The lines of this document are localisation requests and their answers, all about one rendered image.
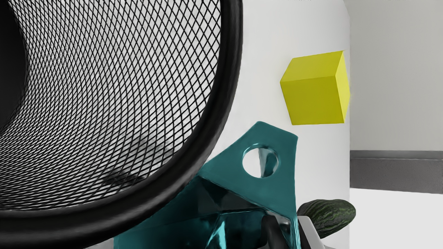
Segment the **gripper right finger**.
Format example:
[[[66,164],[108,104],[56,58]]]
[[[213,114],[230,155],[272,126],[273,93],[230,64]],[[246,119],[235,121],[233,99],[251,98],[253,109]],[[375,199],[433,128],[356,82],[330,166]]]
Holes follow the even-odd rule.
[[[326,249],[311,219],[298,216],[301,249]]]

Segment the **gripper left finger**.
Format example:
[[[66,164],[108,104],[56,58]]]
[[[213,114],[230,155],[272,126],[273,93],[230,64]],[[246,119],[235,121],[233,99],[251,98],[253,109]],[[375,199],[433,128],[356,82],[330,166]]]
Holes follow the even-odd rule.
[[[289,249],[275,216],[266,215],[261,219],[261,249]]]

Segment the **teal faceted mug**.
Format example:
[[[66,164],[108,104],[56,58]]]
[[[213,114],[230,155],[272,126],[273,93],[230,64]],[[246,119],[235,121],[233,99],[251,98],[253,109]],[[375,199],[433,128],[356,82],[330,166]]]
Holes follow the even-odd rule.
[[[289,249],[301,249],[297,141],[295,134],[255,123],[164,208],[116,236],[113,249],[261,249],[266,215],[276,217]]]

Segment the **dark green striped cucumber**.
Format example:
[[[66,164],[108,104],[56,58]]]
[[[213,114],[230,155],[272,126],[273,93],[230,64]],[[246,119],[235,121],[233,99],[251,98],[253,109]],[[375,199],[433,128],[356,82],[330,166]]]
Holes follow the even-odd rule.
[[[302,204],[298,216],[308,216],[323,239],[349,225],[356,217],[356,208],[346,200],[312,200]]]

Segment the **yellow cube block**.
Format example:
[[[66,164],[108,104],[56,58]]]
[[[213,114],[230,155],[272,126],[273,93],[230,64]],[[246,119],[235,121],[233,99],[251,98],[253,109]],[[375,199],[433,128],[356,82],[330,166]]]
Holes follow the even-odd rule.
[[[293,58],[280,85],[292,125],[345,123],[350,86],[343,50]]]

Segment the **black mesh pen holder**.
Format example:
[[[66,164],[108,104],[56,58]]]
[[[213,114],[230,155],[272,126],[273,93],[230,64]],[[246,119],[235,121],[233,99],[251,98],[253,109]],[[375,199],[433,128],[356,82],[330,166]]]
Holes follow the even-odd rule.
[[[0,249],[84,249],[171,202],[242,44],[242,0],[0,0]]]

